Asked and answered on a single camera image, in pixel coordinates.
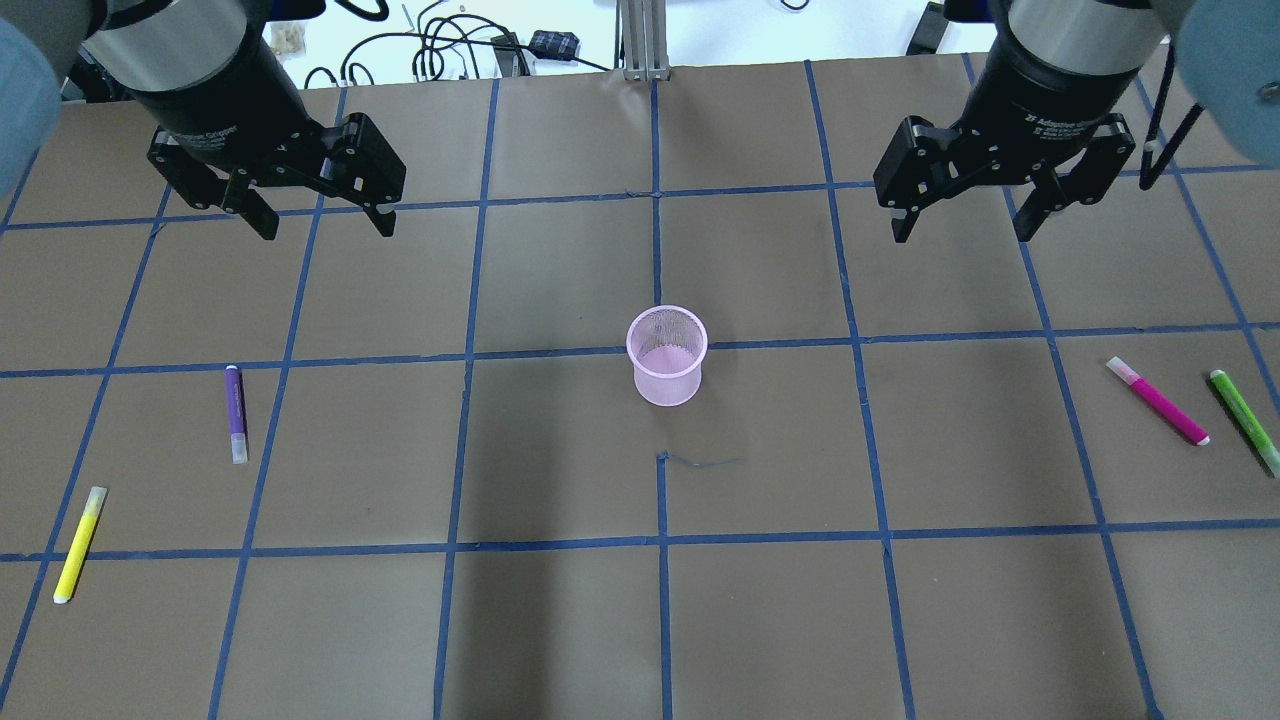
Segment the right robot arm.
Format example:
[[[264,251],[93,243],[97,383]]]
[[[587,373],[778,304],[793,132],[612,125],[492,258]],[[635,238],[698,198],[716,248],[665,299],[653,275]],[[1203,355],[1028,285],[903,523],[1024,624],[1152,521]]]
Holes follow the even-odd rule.
[[[874,170],[899,243],[941,200],[1019,184],[1030,193],[1012,224],[1027,242],[1056,211],[1098,202],[1134,152],[1151,187],[1202,114],[1239,154],[1277,165],[1275,1],[946,1],[941,14],[996,36],[961,115],[905,118]],[[1193,105],[1157,150],[1162,106],[1140,140],[1115,106],[1161,42],[1164,85],[1179,76]]]

